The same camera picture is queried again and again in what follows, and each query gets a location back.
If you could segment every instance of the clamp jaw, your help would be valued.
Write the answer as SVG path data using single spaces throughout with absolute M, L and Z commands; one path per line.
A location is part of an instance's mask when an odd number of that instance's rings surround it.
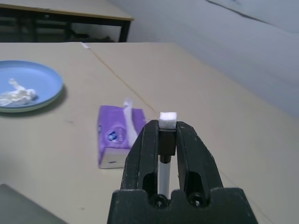
M 108 224 L 257 224 L 242 189 L 224 188 L 213 156 L 193 127 L 177 122 L 175 137 L 146 124 L 129 152 Z M 175 144 L 180 190 L 157 194 L 158 156 Z

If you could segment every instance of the white stick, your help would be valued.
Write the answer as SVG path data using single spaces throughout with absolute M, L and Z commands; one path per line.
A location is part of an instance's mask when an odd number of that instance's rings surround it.
M 158 167 L 158 194 L 169 198 L 170 162 L 162 163 Z

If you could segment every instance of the gray object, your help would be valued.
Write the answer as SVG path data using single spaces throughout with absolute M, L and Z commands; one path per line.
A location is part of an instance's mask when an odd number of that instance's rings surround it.
M 66 224 L 9 186 L 0 185 L 1 224 Z

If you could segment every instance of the table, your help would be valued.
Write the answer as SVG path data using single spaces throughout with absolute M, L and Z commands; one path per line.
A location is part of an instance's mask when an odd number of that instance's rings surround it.
M 122 170 L 98 168 L 99 106 L 122 106 L 130 97 L 147 118 L 158 115 L 80 43 L 0 43 L 0 48 L 0 60 L 45 64 L 65 82 L 63 97 L 49 107 L 26 116 L 0 114 L 0 184 L 69 224 L 107 223 Z
M 31 19 L 35 41 L 36 20 L 118 26 L 121 27 L 119 42 L 127 41 L 134 20 L 105 0 L 1 0 L 0 16 Z
M 175 44 L 88 46 L 0 43 L 0 60 L 43 63 L 66 83 L 64 96 L 49 107 L 26 116 L 0 114 L 0 184 L 70 224 L 106 223 L 122 170 L 97 168 L 96 118 L 100 105 L 121 106 L 131 97 L 149 119 L 177 111 L 192 125 L 224 186 L 245 190 L 259 224 L 296 223 L 298 119 Z M 171 190 L 178 188 L 175 162 Z
M 298 118 L 176 44 L 88 46 L 150 107 L 176 111 L 179 120 L 195 128 L 214 156 L 224 185 L 244 189 L 259 224 L 297 223 Z M 175 178 L 177 171 L 171 172 Z

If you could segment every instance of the logo on tissue box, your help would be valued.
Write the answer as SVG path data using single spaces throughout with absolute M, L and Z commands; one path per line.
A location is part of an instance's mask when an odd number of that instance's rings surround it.
M 112 141 L 116 144 L 121 144 L 126 138 L 126 131 L 121 127 L 116 127 L 114 131 L 112 131 L 108 135 L 108 140 Z

